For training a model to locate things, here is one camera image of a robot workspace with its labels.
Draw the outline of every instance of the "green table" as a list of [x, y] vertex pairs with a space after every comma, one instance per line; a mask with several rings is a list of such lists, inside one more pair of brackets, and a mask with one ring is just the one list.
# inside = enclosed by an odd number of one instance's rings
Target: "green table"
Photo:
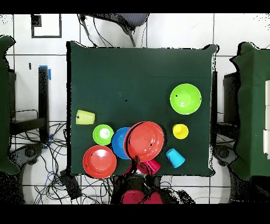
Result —
[[[161, 124], [167, 143], [155, 158], [161, 164], [158, 175], [211, 176], [209, 158], [209, 113], [212, 55], [215, 45], [196, 49], [85, 48], [75, 42], [71, 48], [71, 173], [85, 173], [84, 153], [93, 145], [94, 128], [121, 127], [148, 120]], [[200, 108], [191, 115], [180, 115], [169, 97], [181, 83], [195, 85], [201, 92]], [[76, 125], [77, 110], [95, 113], [93, 125]], [[189, 135], [183, 140], [172, 134], [174, 124], [186, 124]], [[175, 148], [185, 163], [175, 169], [166, 151]], [[117, 157], [113, 174], [122, 174], [130, 160]]]
[[8, 63], [5, 54], [15, 41], [10, 36], [0, 35], [0, 90], [1, 90], [1, 109], [0, 109], [0, 171], [9, 174], [16, 174], [20, 170], [18, 166], [12, 163], [7, 155], [10, 149], [10, 121], [11, 121], [11, 103], [9, 100], [8, 84]]
[[265, 81], [270, 80], [270, 50], [254, 48], [250, 43], [240, 44], [239, 49], [232, 62], [241, 78], [240, 137], [236, 146], [238, 159], [231, 167], [241, 179], [248, 180], [252, 176], [270, 176], [270, 160], [263, 153]]

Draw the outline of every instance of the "blue plate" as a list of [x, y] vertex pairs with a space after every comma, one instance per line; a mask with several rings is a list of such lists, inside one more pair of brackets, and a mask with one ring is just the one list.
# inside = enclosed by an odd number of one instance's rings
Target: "blue plate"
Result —
[[112, 136], [112, 150], [113, 152], [123, 160], [128, 160], [129, 158], [124, 152], [124, 138], [130, 127], [123, 127], [118, 129], [117, 132]]

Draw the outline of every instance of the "green plate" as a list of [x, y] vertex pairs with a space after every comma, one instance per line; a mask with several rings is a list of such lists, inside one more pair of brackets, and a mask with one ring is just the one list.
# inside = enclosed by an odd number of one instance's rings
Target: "green plate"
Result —
[[113, 133], [113, 129], [109, 125], [98, 125], [93, 131], [93, 139], [99, 145], [109, 145]]
[[177, 113], [192, 114], [200, 107], [200, 91], [191, 84], [180, 84], [171, 92], [170, 103]]

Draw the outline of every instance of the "white floor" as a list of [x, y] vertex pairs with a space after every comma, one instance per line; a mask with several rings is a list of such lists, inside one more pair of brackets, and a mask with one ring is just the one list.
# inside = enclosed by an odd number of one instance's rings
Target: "white floor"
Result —
[[[223, 76], [236, 71], [229, 59], [236, 55], [238, 44], [243, 41], [253, 42], [259, 48], [270, 45], [269, 16], [266, 14], [150, 14], [148, 19], [148, 48], [196, 48], [208, 44], [217, 44], [220, 49], [216, 56], [218, 71], [218, 111], [223, 112]], [[37, 35], [58, 35], [57, 24], [59, 15], [42, 14], [42, 27], [36, 27]], [[104, 46], [93, 26], [93, 18], [86, 19], [91, 39], [98, 46]], [[129, 37], [122, 28], [111, 22], [95, 20], [100, 34], [113, 46], [132, 48]], [[146, 27], [136, 28], [134, 40], [137, 47], [146, 47]], [[50, 125], [66, 121], [66, 41], [77, 41], [86, 46], [92, 46], [83, 27], [79, 25], [76, 14], [62, 14], [62, 38], [31, 38], [30, 15], [0, 15], [0, 35], [12, 36], [16, 43], [7, 51], [10, 68], [17, 73], [16, 80], [16, 110], [38, 110], [38, 66], [47, 65], [51, 69], [49, 81], [50, 94]], [[29, 119], [36, 116], [35, 112], [16, 113], [16, 119]], [[223, 121], [222, 114], [218, 120]], [[64, 139], [63, 132], [57, 137]], [[20, 147], [26, 140], [13, 138], [12, 150]], [[57, 160], [60, 170], [66, 167], [66, 148], [62, 148]], [[48, 170], [52, 170], [52, 157], [48, 150], [43, 150]], [[216, 174], [210, 178], [199, 176], [164, 176], [163, 181], [169, 181], [174, 189], [184, 189], [197, 203], [227, 203], [230, 193], [230, 178], [226, 167], [218, 165], [213, 159], [213, 169]], [[90, 180], [79, 176], [79, 184], [83, 193], [100, 195], [100, 182], [86, 188]], [[26, 203], [34, 203], [36, 191], [34, 186], [42, 189], [47, 179], [47, 171], [42, 158], [33, 165], [27, 165], [23, 188]], [[63, 203], [70, 204], [70, 199]]]

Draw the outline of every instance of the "yellow cup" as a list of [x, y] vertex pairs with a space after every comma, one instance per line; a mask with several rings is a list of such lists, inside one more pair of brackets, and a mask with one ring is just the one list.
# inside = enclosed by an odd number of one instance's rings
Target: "yellow cup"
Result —
[[188, 127], [183, 124], [176, 124], [172, 127], [172, 133], [177, 139], [184, 139], [188, 136]]
[[76, 114], [77, 125], [92, 125], [95, 121], [95, 114], [84, 110], [78, 110]]

